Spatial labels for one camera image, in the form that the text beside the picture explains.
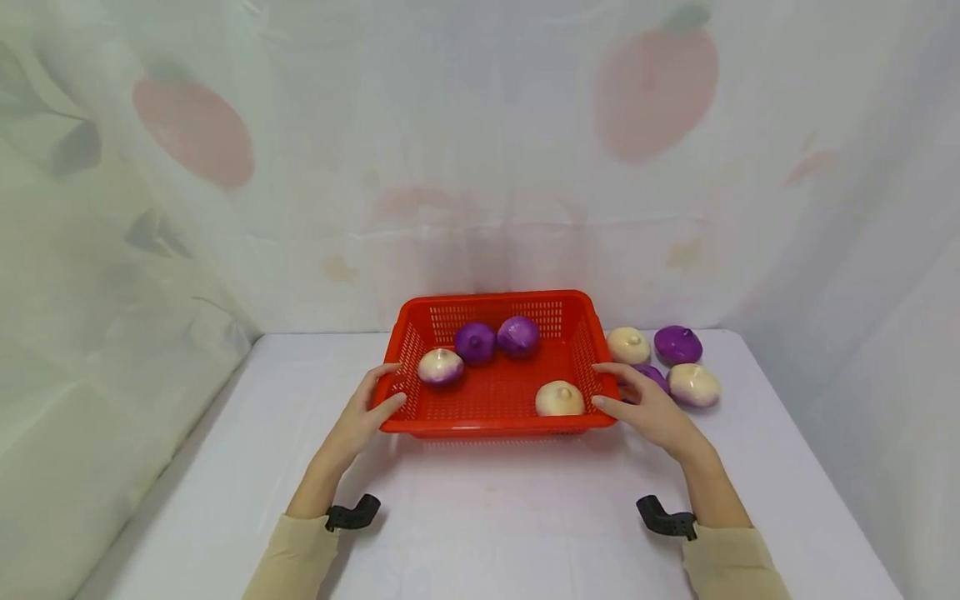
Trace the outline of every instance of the red fruit print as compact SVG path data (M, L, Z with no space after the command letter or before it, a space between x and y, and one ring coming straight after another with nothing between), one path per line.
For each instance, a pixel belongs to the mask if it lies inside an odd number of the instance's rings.
M720 58L703 29L709 12L685 5L657 29L617 48L596 86L597 130L623 162L642 163L670 148L704 118Z
M240 115L205 85L141 79L133 107L157 145L188 171L224 189L253 174L253 145Z

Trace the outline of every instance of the right hand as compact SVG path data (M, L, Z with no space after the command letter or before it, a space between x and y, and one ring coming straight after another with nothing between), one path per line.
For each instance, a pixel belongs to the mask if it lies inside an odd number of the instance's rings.
M636 405L607 396L594 396L593 405L614 419L622 420L653 444L683 462L710 448L704 434L655 381L629 365L600 363L598 372L616 375L626 388L624 392Z

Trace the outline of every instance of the white table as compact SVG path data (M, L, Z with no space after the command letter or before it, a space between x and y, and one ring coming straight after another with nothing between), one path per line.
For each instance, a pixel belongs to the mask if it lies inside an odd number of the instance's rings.
M724 388L694 416L795 600L901 599L743 340L701 333ZM220 394L78 600L239 598L277 516L386 334L271 335ZM576 438L424 443L380 434L338 502L383 501L344 532L321 598L690 598L648 493L688 510L676 465L620 425Z

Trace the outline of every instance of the forearm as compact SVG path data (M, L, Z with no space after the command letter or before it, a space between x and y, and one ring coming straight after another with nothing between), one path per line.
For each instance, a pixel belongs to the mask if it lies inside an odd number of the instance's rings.
M690 505L701 525L714 529L754 526L716 449L706 438L691 442L675 458L684 470Z
M336 452L322 446L307 466L306 473L290 500L286 515L299 519L326 515L333 506L337 486L349 465L350 460L341 458Z

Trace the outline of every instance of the wrist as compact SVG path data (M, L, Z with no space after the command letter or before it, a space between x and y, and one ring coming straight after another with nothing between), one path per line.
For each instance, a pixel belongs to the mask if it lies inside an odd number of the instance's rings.
M667 450L667 453L684 469L709 468L720 462L720 456L713 444L699 432L677 447Z

